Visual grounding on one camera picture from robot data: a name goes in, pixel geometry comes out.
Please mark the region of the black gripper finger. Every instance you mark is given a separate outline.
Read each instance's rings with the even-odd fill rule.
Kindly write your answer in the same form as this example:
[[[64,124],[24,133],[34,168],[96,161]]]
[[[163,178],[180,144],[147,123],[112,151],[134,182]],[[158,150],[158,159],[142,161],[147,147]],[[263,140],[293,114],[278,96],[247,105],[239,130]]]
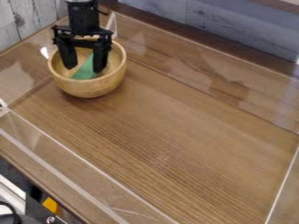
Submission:
[[[58,38],[55,40],[56,46],[59,47],[60,58],[63,65],[72,69],[78,65],[78,54],[75,44],[70,39]]]
[[[108,41],[99,40],[95,42],[94,59],[92,59],[92,66],[95,73],[100,73],[102,70],[107,67],[110,51],[111,51],[111,43]]]

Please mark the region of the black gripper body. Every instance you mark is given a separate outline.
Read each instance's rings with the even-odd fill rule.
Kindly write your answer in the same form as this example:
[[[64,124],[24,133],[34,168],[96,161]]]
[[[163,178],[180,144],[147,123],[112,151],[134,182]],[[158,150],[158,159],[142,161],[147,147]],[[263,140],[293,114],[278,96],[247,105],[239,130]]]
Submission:
[[[60,47],[71,48],[76,36],[95,36],[106,43],[107,47],[112,45],[111,30],[99,26],[99,0],[66,0],[70,24],[55,25],[54,44]]]

